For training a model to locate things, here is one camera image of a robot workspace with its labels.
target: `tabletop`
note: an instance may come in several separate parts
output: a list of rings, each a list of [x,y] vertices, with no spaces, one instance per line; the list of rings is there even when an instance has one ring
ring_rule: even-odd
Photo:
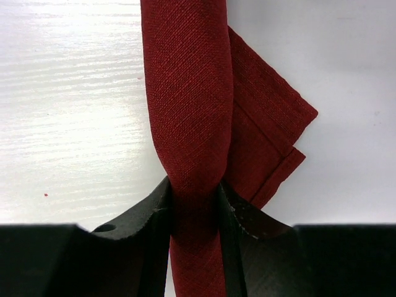
[[[395,15],[393,0],[228,1],[230,26],[319,110],[269,215],[396,222]],[[149,194],[165,172],[139,0],[1,0],[0,32],[0,223],[92,230]]]

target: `dark red fabric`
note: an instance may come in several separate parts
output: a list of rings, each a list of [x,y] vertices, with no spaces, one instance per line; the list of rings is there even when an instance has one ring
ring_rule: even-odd
[[[141,0],[148,111],[173,189],[178,296],[225,296],[213,192],[222,178],[258,207],[303,161],[316,117],[227,25],[225,0]]]

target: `red napkin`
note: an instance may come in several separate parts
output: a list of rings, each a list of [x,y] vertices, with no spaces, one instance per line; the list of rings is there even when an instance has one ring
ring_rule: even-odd
[[[317,111],[227,25],[225,0],[141,0],[153,141],[173,190],[178,296],[225,296],[213,193],[258,207],[303,161]]]

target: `white surface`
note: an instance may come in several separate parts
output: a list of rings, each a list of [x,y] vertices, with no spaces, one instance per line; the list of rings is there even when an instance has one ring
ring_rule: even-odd
[[[229,0],[230,25],[320,112],[268,214],[396,222],[395,15]],[[91,230],[133,206],[165,175],[148,120],[138,0],[0,1],[0,223]]]

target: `fabric fold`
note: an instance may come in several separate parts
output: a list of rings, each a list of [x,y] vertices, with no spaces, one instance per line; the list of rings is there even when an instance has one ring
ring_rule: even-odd
[[[225,0],[141,0],[152,137],[173,191],[178,296],[225,296],[214,190],[258,207],[304,156],[317,112],[228,27]]]

